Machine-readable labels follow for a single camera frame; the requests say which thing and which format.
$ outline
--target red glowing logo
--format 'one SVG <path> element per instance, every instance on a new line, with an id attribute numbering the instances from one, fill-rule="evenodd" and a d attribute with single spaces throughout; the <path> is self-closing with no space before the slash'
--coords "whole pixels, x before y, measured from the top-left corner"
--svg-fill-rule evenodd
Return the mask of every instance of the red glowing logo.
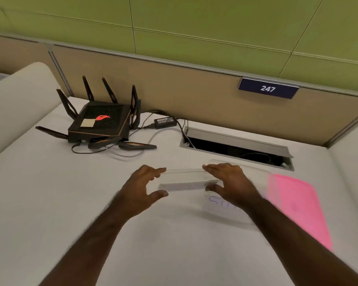
<path id="1" fill-rule="evenodd" d="M 105 118 L 110 118 L 110 116 L 109 115 L 99 115 L 99 116 L 97 116 L 96 120 L 103 120 Z"/>

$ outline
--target pink paper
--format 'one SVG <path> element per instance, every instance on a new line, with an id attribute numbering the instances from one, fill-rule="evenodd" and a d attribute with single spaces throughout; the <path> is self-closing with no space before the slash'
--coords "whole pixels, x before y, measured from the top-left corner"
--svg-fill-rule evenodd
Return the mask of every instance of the pink paper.
<path id="1" fill-rule="evenodd" d="M 292 177 L 272 175 L 267 199 L 327 249 L 332 250 L 322 208 L 310 184 Z"/>

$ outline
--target green wall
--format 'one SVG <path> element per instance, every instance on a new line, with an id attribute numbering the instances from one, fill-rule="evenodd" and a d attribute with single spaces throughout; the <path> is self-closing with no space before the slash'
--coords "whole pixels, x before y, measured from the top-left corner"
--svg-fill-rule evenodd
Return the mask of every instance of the green wall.
<path id="1" fill-rule="evenodd" d="M 0 31 L 358 90 L 358 0 L 0 0 Z"/>

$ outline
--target white desk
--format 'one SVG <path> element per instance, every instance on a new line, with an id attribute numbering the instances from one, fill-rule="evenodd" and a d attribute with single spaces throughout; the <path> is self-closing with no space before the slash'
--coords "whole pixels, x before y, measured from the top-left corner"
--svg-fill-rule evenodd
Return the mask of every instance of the white desk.
<path id="1" fill-rule="evenodd" d="M 87 102 L 70 100 L 77 110 Z M 38 125 L 66 133 L 71 123 L 59 105 Z M 325 148 L 196 122 L 190 127 L 287 146 L 294 172 L 239 163 L 312 184 L 334 252 L 358 270 L 358 210 Z M 140 130 L 131 140 L 147 142 L 154 133 Z M 67 141 L 34 128 L 11 144 L 0 154 L 0 285 L 39 283 L 142 164 L 178 169 L 213 158 L 236 161 L 180 148 L 180 140 L 176 131 L 160 133 L 157 150 L 126 162 L 106 151 L 74 154 Z M 261 233 L 206 218 L 177 198 L 170 194 L 125 225 L 98 285 L 292 285 Z"/>

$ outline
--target left hand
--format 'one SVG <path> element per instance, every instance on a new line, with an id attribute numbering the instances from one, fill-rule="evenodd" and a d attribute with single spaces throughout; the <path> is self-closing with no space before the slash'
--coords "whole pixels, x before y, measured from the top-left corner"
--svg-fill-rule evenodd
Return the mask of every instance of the left hand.
<path id="1" fill-rule="evenodd" d="M 152 168 L 143 165 L 136 170 L 121 190 L 115 195 L 110 206 L 122 211 L 125 219 L 130 219 L 147 210 L 153 203 L 168 196 L 168 192 L 159 190 L 147 194 L 146 185 L 154 178 L 159 178 L 166 168 Z"/>

